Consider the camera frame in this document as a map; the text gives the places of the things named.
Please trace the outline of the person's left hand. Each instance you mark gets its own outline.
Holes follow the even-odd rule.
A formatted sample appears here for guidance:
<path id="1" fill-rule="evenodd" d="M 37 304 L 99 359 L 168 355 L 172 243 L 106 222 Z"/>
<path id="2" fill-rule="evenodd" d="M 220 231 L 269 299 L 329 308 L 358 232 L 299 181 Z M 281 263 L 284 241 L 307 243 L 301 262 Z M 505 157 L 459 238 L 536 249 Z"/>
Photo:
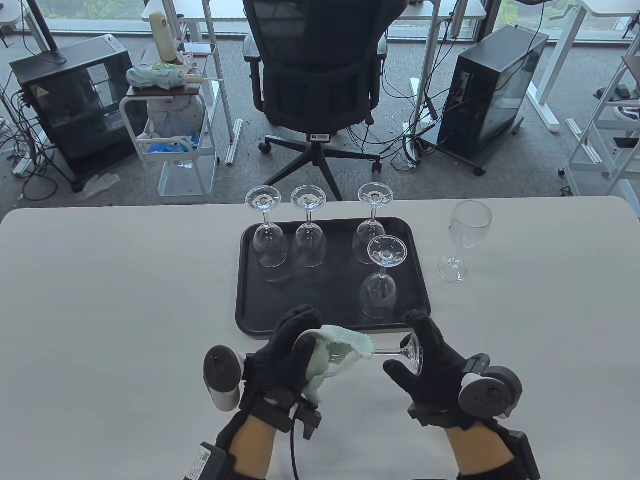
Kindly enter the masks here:
<path id="1" fill-rule="evenodd" d="M 302 398 L 316 347 L 316 339 L 305 333 L 322 326 L 322 316 L 310 305 L 281 318 L 266 346 L 247 357 L 240 411 L 279 432 L 290 432 L 291 410 Z"/>

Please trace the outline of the person's right hand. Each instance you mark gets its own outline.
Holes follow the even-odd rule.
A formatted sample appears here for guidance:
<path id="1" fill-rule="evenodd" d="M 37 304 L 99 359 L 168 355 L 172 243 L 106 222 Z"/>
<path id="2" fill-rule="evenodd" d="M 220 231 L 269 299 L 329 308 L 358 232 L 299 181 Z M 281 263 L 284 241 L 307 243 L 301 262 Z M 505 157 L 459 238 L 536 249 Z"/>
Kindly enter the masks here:
<path id="1" fill-rule="evenodd" d="M 465 413 L 458 398 L 467 360 L 442 336 L 441 330 L 423 310 L 410 310 L 403 316 L 422 348 L 421 370 L 414 374 L 397 359 L 382 364 L 384 372 L 413 400 L 407 410 L 421 426 L 443 429 L 471 429 L 477 418 Z"/>

